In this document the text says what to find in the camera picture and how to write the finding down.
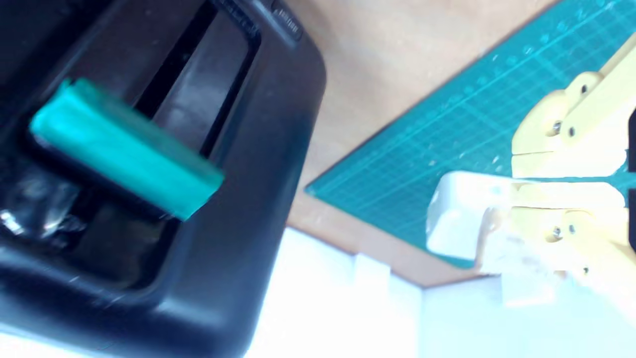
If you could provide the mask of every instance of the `wooden table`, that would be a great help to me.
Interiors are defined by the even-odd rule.
[[[304,187],[556,0],[287,0],[321,49],[327,89],[288,224],[422,286],[473,278]]]

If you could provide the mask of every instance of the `white block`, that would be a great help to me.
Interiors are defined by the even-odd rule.
[[[511,184],[505,176],[451,171],[439,180],[426,220],[427,248],[435,254],[475,260],[486,209],[509,209]]]

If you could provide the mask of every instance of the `cutting mat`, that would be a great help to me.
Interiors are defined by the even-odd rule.
[[[563,0],[306,192],[426,251],[426,211],[441,176],[453,170],[510,176],[511,140],[533,105],[579,73],[598,71],[634,31],[635,1]],[[626,168],[598,180],[624,193],[636,187]],[[442,259],[460,268],[474,264]]]

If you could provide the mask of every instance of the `green sponge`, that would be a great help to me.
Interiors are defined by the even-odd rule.
[[[223,174],[204,158],[85,79],[65,81],[29,129],[181,220],[192,216],[223,182]]]

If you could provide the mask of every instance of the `bolt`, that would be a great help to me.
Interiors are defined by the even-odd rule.
[[[561,235],[561,229],[558,227],[555,227],[554,231],[552,231],[552,235],[554,235],[555,239],[557,240],[561,240],[563,238],[563,236]]]
[[[552,130],[556,133],[559,134],[561,132],[561,122],[555,122],[552,125]]]

